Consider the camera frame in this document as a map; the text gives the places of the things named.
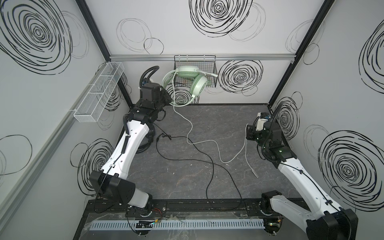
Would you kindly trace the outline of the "mint green headphones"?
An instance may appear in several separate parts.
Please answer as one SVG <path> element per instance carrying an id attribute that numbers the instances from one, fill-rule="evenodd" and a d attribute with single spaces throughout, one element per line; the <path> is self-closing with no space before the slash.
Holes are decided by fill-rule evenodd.
<path id="1" fill-rule="evenodd" d="M 199 97 L 208 83 L 208 77 L 218 77 L 218 74 L 208 73 L 200 70 L 197 66 L 180 66 L 173 71 L 168 72 L 162 79 L 162 86 L 166 88 L 169 84 L 172 85 L 173 97 L 171 105 L 173 107 L 185 107 L 191 104 L 196 97 Z M 177 97 L 175 78 L 179 77 L 188 81 L 189 95 L 186 99 Z"/>

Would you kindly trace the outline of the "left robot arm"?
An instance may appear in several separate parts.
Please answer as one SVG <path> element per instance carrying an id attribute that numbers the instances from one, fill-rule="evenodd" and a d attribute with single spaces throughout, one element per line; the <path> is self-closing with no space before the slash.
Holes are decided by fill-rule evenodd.
<path id="1" fill-rule="evenodd" d="M 156 133 L 154 122 L 164 106 L 171 102 L 164 87 L 151 81 L 151 76 L 159 68 L 150 67 L 142 74 L 139 80 L 140 99 L 123 116 L 124 132 L 117 147 L 102 169 L 90 174 L 90 182 L 97 197 L 136 208 L 144 216 L 152 213 L 153 197 L 128 181 L 128 175 L 135 155 L 151 146 Z"/>

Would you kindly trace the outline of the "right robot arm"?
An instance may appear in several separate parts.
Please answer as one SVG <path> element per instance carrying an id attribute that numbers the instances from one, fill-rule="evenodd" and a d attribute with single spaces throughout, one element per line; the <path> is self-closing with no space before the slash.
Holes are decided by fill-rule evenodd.
<path id="1" fill-rule="evenodd" d="M 260 153 L 292 183 L 308 209 L 288 200 L 278 191 L 262 194 L 260 208 L 266 215 L 278 213 L 303 230 L 310 240 L 354 240 L 358 217 L 335 202 L 305 170 L 297 155 L 283 142 L 278 115 L 279 103 L 271 116 L 261 113 L 246 127 L 246 140 L 255 141 Z"/>

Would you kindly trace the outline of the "black and blue headphones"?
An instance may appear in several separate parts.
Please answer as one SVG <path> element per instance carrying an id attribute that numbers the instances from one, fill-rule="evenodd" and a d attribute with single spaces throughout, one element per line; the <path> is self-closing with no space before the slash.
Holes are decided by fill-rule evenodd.
<path id="1" fill-rule="evenodd" d="M 139 148 L 136 152 L 137 154 L 144 153 L 146 150 L 150 148 L 152 142 L 154 141 L 155 134 L 156 134 L 155 127 L 153 125 L 150 125 L 149 132 L 146 134 L 146 136 L 140 143 Z"/>

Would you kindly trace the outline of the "clear wall shelf bin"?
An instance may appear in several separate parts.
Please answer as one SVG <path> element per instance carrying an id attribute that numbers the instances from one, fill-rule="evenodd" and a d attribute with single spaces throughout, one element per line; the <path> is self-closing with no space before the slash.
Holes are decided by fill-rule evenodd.
<path id="1" fill-rule="evenodd" d="M 98 122 L 123 72 L 124 66 L 121 62 L 101 64 L 90 89 L 74 113 L 78 122 Z"/>

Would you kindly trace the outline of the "black corner frame post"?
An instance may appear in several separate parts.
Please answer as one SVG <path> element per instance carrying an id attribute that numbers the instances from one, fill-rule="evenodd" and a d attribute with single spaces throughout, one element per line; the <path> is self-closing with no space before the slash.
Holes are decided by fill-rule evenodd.
<path id="1" fill-rule="evenodd" d="M 108 49 L 100 31 L 99 31 L 99 28 L 98 28 L 98 26 L 97 26 L 97 24 L 96 24 L 96 22 L 92 16 L 92 13 L 91 13 L 86 1 L 85 0 L 75 0 L 75 2 L 77 4 L 80 12 L 82 13 L 83 18 L 85 19 L 85 22 L 86 22 L 88 28 L 90 29 L 90 32 L 91 32 L 94 40 L 96 41 L 96 44 L 98 45 L 98 48 L 99 48 L 104 60 L 107 62 L 110 62 L 111 61 L 111 54 L 109 52 L 109 49 Z M 120 91 L 124 97 L 125 102 L 127 103 L 128 107 L 131 109 L 134 106 L 134 104 L 130 98 L 130 95 L 129 95 L 124 83 L 121 80 L 118 81 L 118 87 L 119 87 L 119 89 L 120 89 Z"/>

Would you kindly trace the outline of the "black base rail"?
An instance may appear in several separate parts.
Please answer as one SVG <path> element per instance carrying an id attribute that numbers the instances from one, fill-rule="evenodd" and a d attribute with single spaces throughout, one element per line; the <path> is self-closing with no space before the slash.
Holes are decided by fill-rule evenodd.
<path id="1" fill-rule="evenodd" d="M 84 210 L 82 220 L 89 217 L 112 217 L 113 219 L 133 218 L 150 220 L 155 218 L 169 218 L 173 216 L 184 216 L 189 213 L 218 213 L 230 212 L 237 215 L 245 214 L 248 217 L 276 218 L 281 216 L 289 219 L 288 214 L 273 213 L 271 215 L 263 214 L 261 209 L 261 199 L 215 199 L 211 202 L 204 199 L 194 200 L 153 200 L 152 211 L 147 215 L 141 215 L 141 210 L 136 207 L 127 207 L 119 205 L 109 200 L 89 201 Z"/>

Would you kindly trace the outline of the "right corner frame post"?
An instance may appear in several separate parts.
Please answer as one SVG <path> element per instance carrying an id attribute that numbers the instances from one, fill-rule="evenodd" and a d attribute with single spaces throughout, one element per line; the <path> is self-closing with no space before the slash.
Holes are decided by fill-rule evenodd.
<path id="1" fill-rule="evenodd" d="M 299 64 L 301 57 L 304 55 L 305 50 L 310 45 L 311 41 L 313 40 L 315 34 L 318 32 L 318 29 L 320 28 L 321 24 L 323 23 L 324 19 L 326 18 L 334 3 L 335 0 L 325 0 L 323 2 L 306 35 L 304 36 L 301 44 L 299 45 L 299 48 L 296 52 L 295 60 L 289 64 L 272 97 L 270 98 L 268 102 L 268 107 L 272 107 L 273 104 L 277 101 L 278 96 L 284 89 L 286 83 L 288 82 L 292 73 Z"/>

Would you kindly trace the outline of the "side wall aluminium rail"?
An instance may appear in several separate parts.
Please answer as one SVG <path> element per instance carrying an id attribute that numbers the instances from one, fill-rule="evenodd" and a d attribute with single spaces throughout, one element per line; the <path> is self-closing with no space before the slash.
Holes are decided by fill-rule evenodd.
<path id="1" fill-rule="evenodd" d="M 88 94 L 91 88 L 96 84 L 96 81 L 102 71 L 108 68 L 111 65 L 111 62 L 105 62 L 101 64 L 100 68 L 96 71 L 95 76 L 92 78 L 91 82 L 84 89 L 82 94 L 76 100 L 71 109 L 66 113 L 65 117 L 61 120 L 60 124 L 56 127 L 54 132 L 48 138 L 46 143 L 37 153 L 37 155 L 32 158 L 32 162 L 27 164 L 26 170 L 23 172 L 19 180 L 16 182 L 15 186 L 12 188 L 10 193 L 1 203 L 1 232 L 7 227 L 17 209 L 24 201 L 25 197 L 28 195 L 29 191 L 34 186 L 36 180 L 40 177 L 42 171 L 47 166 L 48 162 L 51 160 L 58 147 L 72 128 L 73 124 L 78 123 L 95 123 L 96 120 L 91 119 L 90 115 L 81 115 L 81 118 L 84 120 L 77 119 L 77 111 L 81 108 L 83 102 L 88 97 Z"/>

